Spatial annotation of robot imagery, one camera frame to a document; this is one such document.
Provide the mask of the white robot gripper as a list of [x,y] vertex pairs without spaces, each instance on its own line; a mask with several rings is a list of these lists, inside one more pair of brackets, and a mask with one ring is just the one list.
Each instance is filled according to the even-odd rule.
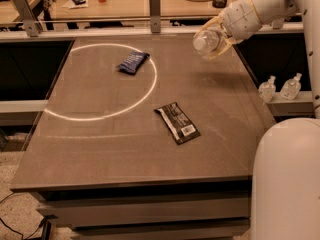
[[249,39],[262,27],[252,0],[237,0],[224,8],[218,16],[207,21],[196,32],[214,31],[229,38],[222,38],[218,47],[208,53],[207,58],[213,60],[223,55],[233,42],[240,43]]

